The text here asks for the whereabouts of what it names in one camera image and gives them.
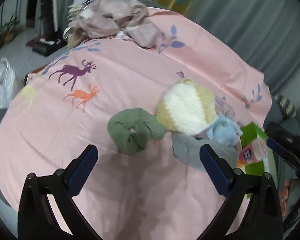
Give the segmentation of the pink printed bed sheet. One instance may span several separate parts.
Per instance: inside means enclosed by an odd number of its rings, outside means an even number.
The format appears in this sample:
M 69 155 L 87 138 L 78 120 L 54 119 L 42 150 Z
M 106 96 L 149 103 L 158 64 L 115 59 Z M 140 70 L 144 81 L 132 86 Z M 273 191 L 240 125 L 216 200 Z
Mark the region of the pink printed bed sheet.
M 0 190 L 18 210 L 26 176 L 65 168 L 87 145 L 99 158 L 74 202 L 104 239 L 197 239 L 223 203 L 207 174 L 178 161 L 171 134 L 133 157 L 117 148 L 109 119 L 128 108 L 154 113 L 182 76 L 222 99 L 243 125 L 271 108 L 264 75 L 184 16 L 150 9 L 162 52 L 116 38 L 85 42 L 46 68 L 12 101 L 0 123 Z

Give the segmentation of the pink gum canister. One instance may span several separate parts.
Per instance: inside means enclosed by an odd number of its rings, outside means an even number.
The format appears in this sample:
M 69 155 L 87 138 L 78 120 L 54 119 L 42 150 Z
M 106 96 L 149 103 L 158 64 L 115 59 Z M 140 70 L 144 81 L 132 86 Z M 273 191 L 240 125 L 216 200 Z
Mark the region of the pink gum canister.
M 256 138 L 241 150 L 238 156 L 238 167 L 259 163 L 267 156 L 267 145 L 262 138 Z

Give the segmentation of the striped pillow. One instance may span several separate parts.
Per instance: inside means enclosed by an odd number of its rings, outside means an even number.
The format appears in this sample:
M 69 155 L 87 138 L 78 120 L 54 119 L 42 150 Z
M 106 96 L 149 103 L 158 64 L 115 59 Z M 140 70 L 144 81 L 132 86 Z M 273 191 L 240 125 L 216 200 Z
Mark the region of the striped pillow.
M 275 95 L 274 100 L 277 102 L 284 119 L 292 119 L 296 117 L 296 108 L 289 98 L 282 95 Z

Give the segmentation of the grey fleece cloth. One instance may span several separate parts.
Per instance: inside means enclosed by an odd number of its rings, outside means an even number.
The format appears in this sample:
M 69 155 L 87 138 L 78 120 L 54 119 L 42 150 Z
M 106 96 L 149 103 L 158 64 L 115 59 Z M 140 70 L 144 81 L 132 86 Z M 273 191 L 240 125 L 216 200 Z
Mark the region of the grey fleece cloth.
M 205 144 L 211 146 L 215 153 L 225 159 L 232 168 L 237 167 L 238 153 L 234 148 L 211 140 L 198 140 L 189 135 L 172 133 L 173 155 L 182 163 L 202 172 L 206 170 L 200 161 L 199 152 L 201 146 Z

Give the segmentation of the cream and yellow fuzzy cloth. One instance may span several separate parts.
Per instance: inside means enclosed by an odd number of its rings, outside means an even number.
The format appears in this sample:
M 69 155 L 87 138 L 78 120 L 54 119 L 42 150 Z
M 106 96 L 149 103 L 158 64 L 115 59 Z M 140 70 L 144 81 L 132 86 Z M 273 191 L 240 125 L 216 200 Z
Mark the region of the cream and yellow fuzzy cloth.
M 197 135 L 218 119 L 215 95 L 191 79 L 181 79 L 161 98 L 155 117 L 171 132 Z

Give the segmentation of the green cardboard box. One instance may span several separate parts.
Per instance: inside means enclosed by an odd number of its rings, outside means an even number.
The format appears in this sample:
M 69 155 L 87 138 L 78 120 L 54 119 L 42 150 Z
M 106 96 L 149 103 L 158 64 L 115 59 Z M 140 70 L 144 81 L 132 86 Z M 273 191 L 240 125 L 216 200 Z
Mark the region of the green cardboard box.
M 278 189 L 278 178 L 273 150 L 268 147 L 268 136 L 254 122 L 241 128 L 242 152 L 239 161 L 245 167 L 245 173 L 261 176 L 264 172 L 271 174 Z

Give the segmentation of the black floor appliance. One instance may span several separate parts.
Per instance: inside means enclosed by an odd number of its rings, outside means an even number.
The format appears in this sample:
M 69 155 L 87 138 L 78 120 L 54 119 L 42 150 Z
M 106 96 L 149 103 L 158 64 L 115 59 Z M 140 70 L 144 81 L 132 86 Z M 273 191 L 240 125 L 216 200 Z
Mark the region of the black floor appliance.
M 57 0 L 40 0 L 40 34 L 27 43 L 32 51 L 44 57 L 65 46 L 58 21 Z

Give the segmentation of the clear glass bottle steel cap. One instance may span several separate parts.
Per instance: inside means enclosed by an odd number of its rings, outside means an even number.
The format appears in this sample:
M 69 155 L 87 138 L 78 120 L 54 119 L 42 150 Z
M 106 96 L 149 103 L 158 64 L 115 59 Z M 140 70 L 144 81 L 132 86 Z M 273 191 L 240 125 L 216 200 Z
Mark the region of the clear glass bottle steel cap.
M 232 121 L 235 120 L 235 111 L 234 109 L 226 102 L 226 98 L 215 97 L 215 109 L 216 113 L 219 115 L 226 116 Z

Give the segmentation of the potted plant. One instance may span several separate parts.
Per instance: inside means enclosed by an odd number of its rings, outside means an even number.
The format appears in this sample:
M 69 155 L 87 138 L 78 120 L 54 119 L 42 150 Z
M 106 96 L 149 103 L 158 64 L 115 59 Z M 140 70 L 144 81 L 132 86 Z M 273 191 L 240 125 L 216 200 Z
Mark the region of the potted plant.
M 18 19 L 15 16 L 15 12 L 12 14 L 10 20 L 0 29 L 0 44 L 3 46 L 10 43 L 16 36 L 18 29 Z

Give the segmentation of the green knitted scrunchie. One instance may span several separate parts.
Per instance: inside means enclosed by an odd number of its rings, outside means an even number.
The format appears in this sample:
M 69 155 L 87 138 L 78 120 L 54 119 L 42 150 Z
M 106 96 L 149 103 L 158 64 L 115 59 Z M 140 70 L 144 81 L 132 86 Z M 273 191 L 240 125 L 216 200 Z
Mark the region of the green knitted scrunchie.
M 108 121 L 108 133 L 119 152 L 134 156 L 143 151 L 150 140 L 161 140 L 167 129 L 153 114 L 142 108 L 120 111 Z

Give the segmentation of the light blue plush toy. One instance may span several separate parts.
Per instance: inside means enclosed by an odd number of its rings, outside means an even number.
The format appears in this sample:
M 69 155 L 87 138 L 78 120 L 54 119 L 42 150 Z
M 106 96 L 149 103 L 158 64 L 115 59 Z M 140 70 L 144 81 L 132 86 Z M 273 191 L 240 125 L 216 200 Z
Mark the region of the light blue plush toy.
M 207 130 L 207 136 L 210 140 L 229 147 L 235 147 L 242 134 L 239 126 L 223 115 L 219 115 L 218 119 Z

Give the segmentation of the crumpled beige fabric pile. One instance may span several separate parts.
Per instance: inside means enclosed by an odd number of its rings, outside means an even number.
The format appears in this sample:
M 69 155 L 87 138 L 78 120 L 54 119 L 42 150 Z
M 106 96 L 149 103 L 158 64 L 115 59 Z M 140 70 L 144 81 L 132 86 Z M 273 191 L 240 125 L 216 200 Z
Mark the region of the crumpled beige fabric pile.
M 87 39 L 109 37 L 154 48 L 163 34 L 150 16 L 148 7 L 141 0 L 85 0 L 69 6 L 69 24 L 63 38 L 67 40 L 68 49 Z

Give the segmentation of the white plastic bag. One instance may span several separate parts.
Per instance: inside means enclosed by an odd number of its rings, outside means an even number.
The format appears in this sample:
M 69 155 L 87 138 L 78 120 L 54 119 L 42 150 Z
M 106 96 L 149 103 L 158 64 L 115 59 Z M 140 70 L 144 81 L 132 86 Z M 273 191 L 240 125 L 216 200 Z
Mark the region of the white plastic bag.
M 0 109 L 7 109 L 19 92 L 13 68 L 7 58 L 0 59 Z

